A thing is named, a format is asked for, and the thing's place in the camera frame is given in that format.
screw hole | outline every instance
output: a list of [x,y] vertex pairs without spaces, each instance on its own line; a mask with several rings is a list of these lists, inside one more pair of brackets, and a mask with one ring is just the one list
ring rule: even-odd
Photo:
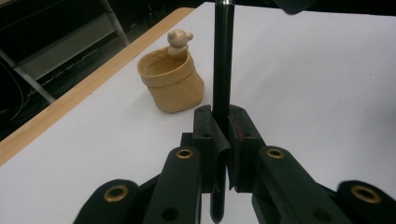
[[166,208],[163,210],[163,219],[166,221],[174,221],[178,217],[178,211],[176,208]]
[[106,190],[104,198],[109,203],[116,203],[128,195],[128,188],[125,185],[115,185]]
[[367,203],[381,203],[381,197],[373,190],[362,185],[351,188],[352,194]]

white tabletop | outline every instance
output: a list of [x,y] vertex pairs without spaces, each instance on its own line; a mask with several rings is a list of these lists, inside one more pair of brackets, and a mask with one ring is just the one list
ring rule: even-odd
[[[231,101],[268,145],[290,151],[320,184],[373,184],[396,198],[396,18],[236,7]],[[212,102],[214,5],[175,28]],[[71,223],[102,184],[142,184],[192,131],[193,109],[160,111],[136,72],[164,35],[0,168],[0,223]],[[208,196],[202,223],[211,223]],[[249,194],[227,192],[223,223],[257,223]]]

black metal rod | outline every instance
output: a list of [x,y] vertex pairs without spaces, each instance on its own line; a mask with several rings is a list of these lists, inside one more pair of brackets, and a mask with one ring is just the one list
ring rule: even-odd
[[[228,138],[233,58],[234,0],[216,0],[212,116]],[[219,189],[211,195],[210,215],[220,223],[224,215],[225,161],[218,159]]]
[[215,6],[215,51],[212,115],[228,136],[231,70],[233,58],[233,0],[218,0]]

beige toy bucket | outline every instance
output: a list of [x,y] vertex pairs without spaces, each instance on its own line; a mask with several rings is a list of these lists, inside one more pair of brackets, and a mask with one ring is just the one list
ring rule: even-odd
[[167,48],[153,51],[140,59],[137,71],[164,112],[176,113],[202,101],[205,84],[188,50],[177,56],[169,55]]

wooden figurine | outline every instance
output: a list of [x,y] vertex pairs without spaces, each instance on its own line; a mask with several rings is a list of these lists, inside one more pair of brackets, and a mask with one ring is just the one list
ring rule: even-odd
[[137,71],[155,105],[164,112],[176,113],[202,102],[205,84],[187,45],[192,38],[191,33],[171,31],[169,47],[146,54],[137,64]]

